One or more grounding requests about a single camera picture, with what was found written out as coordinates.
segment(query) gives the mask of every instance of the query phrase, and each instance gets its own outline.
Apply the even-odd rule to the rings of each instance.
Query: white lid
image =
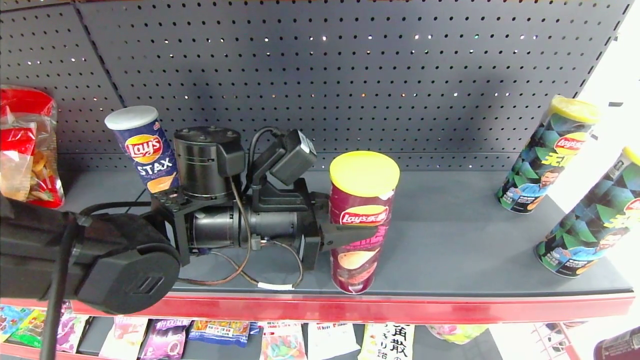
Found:
[[[147,125],[157,118],[158,111],[153,106],[130,106],[107,115],[104,124],[111,130],[129,130]]]

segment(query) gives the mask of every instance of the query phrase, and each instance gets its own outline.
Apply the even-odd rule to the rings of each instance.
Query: yellow cap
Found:
[[[636,165],[640,165],[640,148],[625,146],[622,148],[622,153],[626,155],[629,160],[633,161]]]
[[[377,197],[396,188],[400,179],[398,164],[374,151],[351,151],[333,159],[329,166],[331,182],[351,195]]]
[[[598,106],[590,102],[556,95],[549,105],[550,113],[558,113],[574,121],[596,124],[600,121]]]

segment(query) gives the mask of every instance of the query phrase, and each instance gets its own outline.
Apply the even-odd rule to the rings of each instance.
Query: black cylindrical motor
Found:
[[[260,234],[262,238],[272,238],[287,242],[295,240],[296,229],[300,222],[300,213],[292,211],[256,213],[250,205],[244,206],[244,212],[249,218],[249,226],[253,234]],[[190,215],[191,247],[220,248],[239,247],[241,241],[246,241],[246,227],[242,216],[234,203],[233,207],[209,206],[195,211]]]
[[[228,174],[228,168],[230,163],[238,163],[240,157],[239,164],[244,166],[240,133],[222,127],[198,126],[177,130],[173,138],[184,193],[194,199],[231,201],[234,195],[230,176],[237,173]]]

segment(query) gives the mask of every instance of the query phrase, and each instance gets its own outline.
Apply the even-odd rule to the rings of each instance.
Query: shelf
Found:
[[[58,353],[58,359],[67,358],[80,358],[83,360],[89,360],[98,356],[100,348],[104,343],[111,326],[113,325],[113,319],[107,317],[96,317],[93,319],[91,326],[85,332],[80,345],[78,346],[78,354],[65,354]],[[359,345],[362,345],[362,337],[364,334],[364,325],[354,325],[356,339]],[[305,348],[307,346],[307,326],[303,325],[303,332],[305,336]],[[189,341],[185,343],[184,353],[182,354],[182,360],[256,360],[260,357],[260,337],[261,335],[249,336],[249,342],[246,348],[239,348],[237,346],[222,346],[212,345],[201,341]],[[145,342],[140,347],[141,355],[144,349]],[[4,351],[3,354],[20,354],[22,357],[28,357],[30,359],[37,359],[38,349],[23,347],[19,345],[10,345],[11,352]],[[16,352],[18,350],[25,351],[28,356],[24,355],[24,352]],[[352,352],[343,356],[334,357],[333,360],[356,360],[358,351]],[[476,359],[476,360],[501,360],[500,352],[496,347],[493,337],[489,331],[485,331],[482,335],[465,345],[455,345],[448,343],[444,340],[440,340],[434,337],[425,326],[416,326],[415,338],[413,340],[413,358],[414,359],[441,359],[441,360],[464,360],[464,359]]]
[[[67,206],[77,210],[113,201],[125,195],[122,192],[128,200],[137,199],[141,186],[134,186],[140,183],[136,176],[82,173]],[[305,177],[311,190],[329,190],[327,172]],[[293,291],[256,289],[242,277],[215,288],[178,283],[138,315],[399,323],[546,322],[624,315],[635,295],[608,260],[576,279],[555,275],[538,263],[532,248],[563,212],[550,199],[529,215],[506,211],[493,198],[503,177],[504,172],[403,172],[376,280],[364,295],[339,291],[330,278],[328,255],[321,254],[316,269]],[[97,183],[90,186],[90,179],[98,178],[129,186],[118,186],[108,196],[83,196],[96,191]],[[295,260],[280,250],[254,252],[246,271],[261,281],[293,282]],[[237,260],[244,255],[241,249],[226,251]],[[213,280],[231,272],[223,260],[207,256],[192,259],[180,275]],[[80,303],[74,309],[100,314]]]

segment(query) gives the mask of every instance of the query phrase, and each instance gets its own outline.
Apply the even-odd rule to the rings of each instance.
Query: lay's logo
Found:
[[[380,225],[389,216],[389,208],[382,205],[363,205],[347,209],[340,215],[342,225]]]
[[[628,213],[629,211],[640,211],[640,197],[631,200],[627,206],[625,206],[625,212]]]
[[[587,140],[587,133],[572,133],[564,135],[556,141],[554,148],[559,154],[574,155],[582,148]]]
[[[125,150],[138,163],[154,162],[162,154],[162,140],[156,135],[136,135],[124,143]]]

